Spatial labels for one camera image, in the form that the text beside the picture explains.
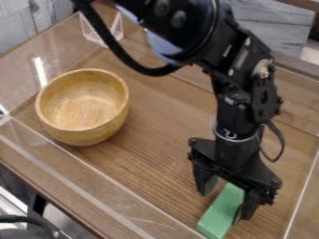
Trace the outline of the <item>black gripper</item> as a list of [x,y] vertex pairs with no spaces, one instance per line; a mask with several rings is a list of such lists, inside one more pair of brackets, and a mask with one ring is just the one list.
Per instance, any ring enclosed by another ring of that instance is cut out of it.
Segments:
[[233,183],[245,191],[239,219],[250,220],[262,204],[274,204],[283,184],[261,159],[258,143],[254,140],[235,143],[193,137],[189,145],[198,193],[207,196],[219,178]]

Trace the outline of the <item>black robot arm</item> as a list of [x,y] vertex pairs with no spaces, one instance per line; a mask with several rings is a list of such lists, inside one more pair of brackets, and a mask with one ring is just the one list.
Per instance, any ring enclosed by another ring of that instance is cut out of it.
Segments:
[[122,62],[142,74],[162,77],[195,64],[210,76],[217,95],[215,139],[191,138],[189,159],[198,192],[209,194],[225,179],[245,191],[235,219],[249,220],[273,204],[282,179],[266,165],[278,159],[262,147],[263,133],[281,131],[273,118],[283,99],[275,85],[273,50],[235,20],[225,0],[111,0],[147,31],[166,65],[142,65],[122,47],[89,0],[71,0]]

